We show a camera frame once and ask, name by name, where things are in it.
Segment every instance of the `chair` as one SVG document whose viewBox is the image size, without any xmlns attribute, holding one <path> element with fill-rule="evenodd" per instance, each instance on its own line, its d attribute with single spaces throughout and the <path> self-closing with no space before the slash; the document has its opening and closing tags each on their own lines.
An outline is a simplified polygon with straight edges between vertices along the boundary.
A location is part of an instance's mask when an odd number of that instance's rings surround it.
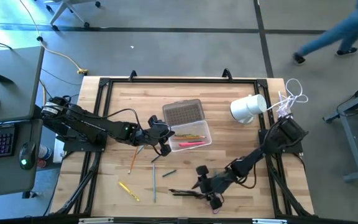
<svg viewBox="0 0 358 224">
<path fill-rule="evenodd" d="M 57 9 L 57 11 L 55 12 L 55 14 L 53 15 L 52 19 L 50 20 L 50 25 L 52 26 L 52 29 L 55 31 L 59 31 L 58 27 L 56 25 L 54 25 L 53 23 L 57 20 L 57 18 L 63 13 L 63 11 L 66 8 L 69 8 L 71 13 L 74 13 L 74 15 L 81 21 L 84 23 L 84 27 L 88 28 L 90 26 L 89 23 L 85 22 L 80 15 L 75 11 L 74 8 L 74 4 L 78 4 L 78 3 L 84 3 L 84 0 L 51 0 L 51 1 L 45 1 L 44 3 L 47 5 L 47 9 L 50 12 L 52 11 L 52 8 L 49 6 L 49 4 L 59 4 L 59 8 Z M 100 7 L 100 2 L 96 1 L 94 4 L 96 7 Z"/>
</svg>

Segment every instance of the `computer mouse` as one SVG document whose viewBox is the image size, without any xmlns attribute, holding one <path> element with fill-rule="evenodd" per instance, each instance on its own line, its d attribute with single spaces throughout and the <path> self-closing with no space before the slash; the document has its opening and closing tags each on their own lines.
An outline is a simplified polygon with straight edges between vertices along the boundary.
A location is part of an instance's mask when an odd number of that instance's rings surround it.
<svg viewBox="0 0 358 224">
<path fill-rule="evenodd" d="M 19 164 L 22 169 L 29 170 L 34 166 L 35 152 L 34 142 L 27 142 L 23 144 L 19 154 Z"/>
</svg>

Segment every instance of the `orange pencil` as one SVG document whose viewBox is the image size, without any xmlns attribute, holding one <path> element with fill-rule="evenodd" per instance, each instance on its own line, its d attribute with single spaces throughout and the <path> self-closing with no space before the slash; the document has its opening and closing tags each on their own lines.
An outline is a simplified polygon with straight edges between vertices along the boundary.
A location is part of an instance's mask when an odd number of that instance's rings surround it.
<svg viewBox="0 0 358 224">
<path fill-rule="evenodd" d="M 129 168 L 128 174 L 131 174 L 131 170 L 132 170 L 132 167 L 134 166 L 134 162 L 135 162 L 136 153 L 137 153 L 137 149 L 138 149 L 138 148 L 139 148 L 139 146 L 136 147 L 136 149 L 135 149 L 134 157 L 132 158 L 132 162 L 131 162 L 131 168 Z"/>
</svg>

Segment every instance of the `jeans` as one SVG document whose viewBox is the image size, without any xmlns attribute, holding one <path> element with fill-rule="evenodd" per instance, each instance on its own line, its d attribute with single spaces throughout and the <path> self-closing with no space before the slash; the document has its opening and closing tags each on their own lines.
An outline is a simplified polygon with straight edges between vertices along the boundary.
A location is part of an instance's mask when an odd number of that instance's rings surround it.
<svg viewBox="0 0 358 224">
<path fill-rule="evenodd" d="M 301 56 L 305 56 L 339 40 L 342 40 L 339 50 L 344 52 L 350 50 L 353 44 L 358 40 L 358 7 L 347 19 L 344 19 L 332 29 L 321 34 L 318 39 L 302 46 L 297 53 Z"/>
</svg>

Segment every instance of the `yellow pencil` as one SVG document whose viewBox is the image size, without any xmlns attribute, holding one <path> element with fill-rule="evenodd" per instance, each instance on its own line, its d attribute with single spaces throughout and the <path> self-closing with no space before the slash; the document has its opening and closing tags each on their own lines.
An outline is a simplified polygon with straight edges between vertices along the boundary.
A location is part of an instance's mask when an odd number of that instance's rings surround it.
<svg viewBox="0 0 358 224">
<path fill-rule="evenodd" d="M 126 192 L 128 192 L 129 195 L 131 195 L 132 197 L 134 197 L 137 202 L 140 202 L 140 199 L 139 199 L 136 195 L 134 195 L 134 193 L 132 193 L 131 190 L 129 190 L 129 188 L 127 188 L 127 186 L 124 185 L 124 183 L 122 183 L 121 181 L 119 181 L 118 184 L 119 184 Z"/>
</svg>

